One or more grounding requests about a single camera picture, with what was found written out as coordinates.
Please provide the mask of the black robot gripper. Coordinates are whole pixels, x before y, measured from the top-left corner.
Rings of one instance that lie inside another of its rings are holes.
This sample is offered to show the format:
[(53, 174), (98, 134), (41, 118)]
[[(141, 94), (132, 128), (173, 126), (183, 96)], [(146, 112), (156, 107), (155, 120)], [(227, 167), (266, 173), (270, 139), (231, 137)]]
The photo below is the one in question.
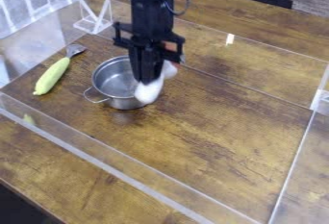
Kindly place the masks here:
[(133, 78), (148, 85), (159, 78), (163, 59), (180, 63), (184, 38), (176, 35), (173, 16), (184, 14), (173, 10), (175, 0), (129, 0), (130, 23), (116, 22), (114, 45), (128, 49)]

